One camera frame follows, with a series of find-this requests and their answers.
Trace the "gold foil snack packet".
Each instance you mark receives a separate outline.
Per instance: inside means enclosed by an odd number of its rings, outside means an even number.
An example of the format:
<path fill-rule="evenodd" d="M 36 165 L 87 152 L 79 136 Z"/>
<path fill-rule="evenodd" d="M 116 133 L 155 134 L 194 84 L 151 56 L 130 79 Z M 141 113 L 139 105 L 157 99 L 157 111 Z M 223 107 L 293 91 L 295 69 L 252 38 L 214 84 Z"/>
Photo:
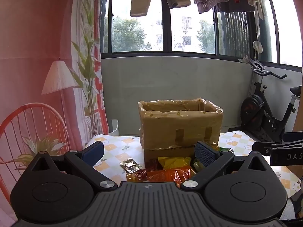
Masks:
<path fill-rule="evenodd" d="M 128 158 L 120 162 L 122 167 L 127 173 L 132 174 L 142 169 L 142 166 L 135 162 L 132 158 Z"/>

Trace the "brown cardboard box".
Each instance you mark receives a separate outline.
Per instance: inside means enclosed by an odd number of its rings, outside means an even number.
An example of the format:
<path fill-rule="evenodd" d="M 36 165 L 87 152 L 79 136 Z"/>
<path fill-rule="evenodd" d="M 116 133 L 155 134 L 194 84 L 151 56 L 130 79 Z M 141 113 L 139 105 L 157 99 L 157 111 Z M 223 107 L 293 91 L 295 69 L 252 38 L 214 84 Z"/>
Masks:
<path fill-rule="evenodd" d="M 192 157 L 199 141 L 218 144 L 223 110 L 208 100 L 141 100 L 138 109 L 146 167 L 159 157 Z"/>

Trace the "black exercise bike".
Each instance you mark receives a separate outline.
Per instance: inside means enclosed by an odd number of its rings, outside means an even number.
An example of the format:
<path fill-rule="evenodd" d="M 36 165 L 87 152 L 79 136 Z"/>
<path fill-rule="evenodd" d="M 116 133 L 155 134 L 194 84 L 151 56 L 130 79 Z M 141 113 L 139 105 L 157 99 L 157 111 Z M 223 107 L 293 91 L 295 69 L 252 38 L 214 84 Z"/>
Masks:
<path fill-rule="evenodd" d="M 281 142 L 286 132 L 285 126 L 292 113 L 295 113 L 295 100 L 300 100 L 301 86 L 290 89 L 292 96 L 283 119 L 273 116 L 271 108 L 265 97 L 267 86 L 261 82 L 254 82 L 255 91 L 247 97 L 240 108 L 241 125 L 229 128 L 229 132 L 242 131 L 253 135 L 264 142 Z"/>

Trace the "amber wrapped candy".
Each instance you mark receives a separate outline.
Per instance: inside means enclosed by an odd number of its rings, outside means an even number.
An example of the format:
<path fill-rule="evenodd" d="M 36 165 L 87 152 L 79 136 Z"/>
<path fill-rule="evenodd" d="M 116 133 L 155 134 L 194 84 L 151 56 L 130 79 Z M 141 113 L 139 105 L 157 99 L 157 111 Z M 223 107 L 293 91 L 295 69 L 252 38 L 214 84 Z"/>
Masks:
<path fill-rule="evenodd" d="M 138 170 L 134 173 L 126 174 L 126 180 L 128 182 L 144 182 L 148 181 L 147 171 L 145 169 Z"/>

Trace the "pink printed backdrop curtain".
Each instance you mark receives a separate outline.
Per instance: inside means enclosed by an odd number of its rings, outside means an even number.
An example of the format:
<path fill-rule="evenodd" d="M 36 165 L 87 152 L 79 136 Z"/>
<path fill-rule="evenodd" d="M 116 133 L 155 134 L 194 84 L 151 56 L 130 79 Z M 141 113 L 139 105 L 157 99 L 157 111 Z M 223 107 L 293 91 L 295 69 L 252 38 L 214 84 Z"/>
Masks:
<path fill-rule="evenodd" d="M 1 226 L 34 156 L 82 150 L 109 131 L 100 0 L 1 0 Z"/>

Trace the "yellow snack bag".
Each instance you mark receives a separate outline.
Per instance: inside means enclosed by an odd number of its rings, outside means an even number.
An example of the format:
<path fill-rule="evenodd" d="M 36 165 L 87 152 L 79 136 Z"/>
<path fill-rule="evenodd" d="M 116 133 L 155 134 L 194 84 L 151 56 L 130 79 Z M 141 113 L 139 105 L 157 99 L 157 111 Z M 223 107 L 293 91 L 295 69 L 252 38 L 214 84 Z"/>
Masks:
<path fill-rule="evenodd" d="M 158 162 L 163 169 L 175 169 L 184 166 L 189 166 L 191 162 L 190 157 L 158 157 Z"/>

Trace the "green snack packet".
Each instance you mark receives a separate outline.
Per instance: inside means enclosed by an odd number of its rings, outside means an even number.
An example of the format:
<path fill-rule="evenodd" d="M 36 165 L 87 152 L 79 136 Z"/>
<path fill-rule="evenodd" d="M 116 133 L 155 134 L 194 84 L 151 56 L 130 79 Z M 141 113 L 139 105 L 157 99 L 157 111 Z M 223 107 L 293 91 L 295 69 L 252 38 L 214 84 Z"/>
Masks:
<path fill-rule="evenodd" d="M 202 171 L 205 168 L 205 166 L 200 161 L 196 161 L 195 163 L 193 163 L 193 167 L 196 173 Z"/>

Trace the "orange snack bag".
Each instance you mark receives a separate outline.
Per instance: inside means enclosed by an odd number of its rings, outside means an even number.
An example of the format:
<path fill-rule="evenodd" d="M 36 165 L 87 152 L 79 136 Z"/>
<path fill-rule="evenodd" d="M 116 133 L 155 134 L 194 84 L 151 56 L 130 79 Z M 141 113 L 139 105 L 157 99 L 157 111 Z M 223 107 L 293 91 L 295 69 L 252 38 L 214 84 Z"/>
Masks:
<path fill-rule="evenodd" d="M 177 187 L 180 187 L 183 182 L 192 178 L 195 174 L 196 172 L 191 166 L 183 166 L 181 168 L 147 172 L 147 178 L 150 182 L 174 182 Z"/>

